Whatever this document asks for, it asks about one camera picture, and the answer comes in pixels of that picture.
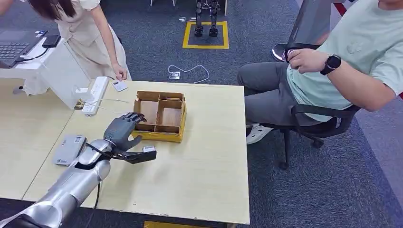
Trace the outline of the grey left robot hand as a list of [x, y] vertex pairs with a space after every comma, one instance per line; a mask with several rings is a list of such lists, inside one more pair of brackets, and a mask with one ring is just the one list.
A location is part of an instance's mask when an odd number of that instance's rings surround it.
[[146, 121], [141, 113], [131, 112], [122, 115], [110, 123], [104, 132], [103, 139], [112, 143], [119, 151], [126, 152], [141, 142], [141, 135], [136, 136], [133, 140], [128, 138], [139, 122]]

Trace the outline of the person's hand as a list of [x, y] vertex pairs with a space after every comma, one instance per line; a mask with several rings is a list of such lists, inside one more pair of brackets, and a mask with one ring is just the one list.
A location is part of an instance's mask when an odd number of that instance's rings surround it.
[[299, 73], [320, 72], [325, 68], [329, 54], [313, 49], [295, 49], [289, 52], [288, 62]]
[[115, 77], [119, 81], [127, 80], [128, 78], [128, 71], [127, 69], [121, 67], [119, 64], [112, 64], [112, 69], [115, 73]]

